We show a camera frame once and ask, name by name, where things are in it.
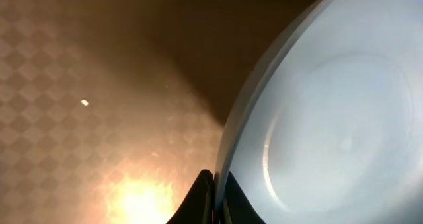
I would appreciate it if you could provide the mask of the dark blue plate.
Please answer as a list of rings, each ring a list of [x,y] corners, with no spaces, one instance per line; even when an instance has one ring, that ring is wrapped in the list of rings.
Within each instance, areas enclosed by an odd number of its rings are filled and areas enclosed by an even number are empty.
[[[422,0],[316,0],[271,44],[215,168],[265,223],[422,222]]]

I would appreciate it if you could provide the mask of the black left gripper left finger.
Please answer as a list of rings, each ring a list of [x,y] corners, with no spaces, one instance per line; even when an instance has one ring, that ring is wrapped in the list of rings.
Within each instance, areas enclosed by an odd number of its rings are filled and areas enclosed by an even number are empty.
[[[213,202],[213,174],[209,170],[201,170],[167,224],[212,224]]]

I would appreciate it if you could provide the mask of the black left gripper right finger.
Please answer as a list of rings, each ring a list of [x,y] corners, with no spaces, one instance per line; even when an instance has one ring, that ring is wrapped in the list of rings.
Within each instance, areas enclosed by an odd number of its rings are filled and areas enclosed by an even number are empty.
[[[255,212],[230,172],[225,185],[221,222],[224,224],[265,224]]]

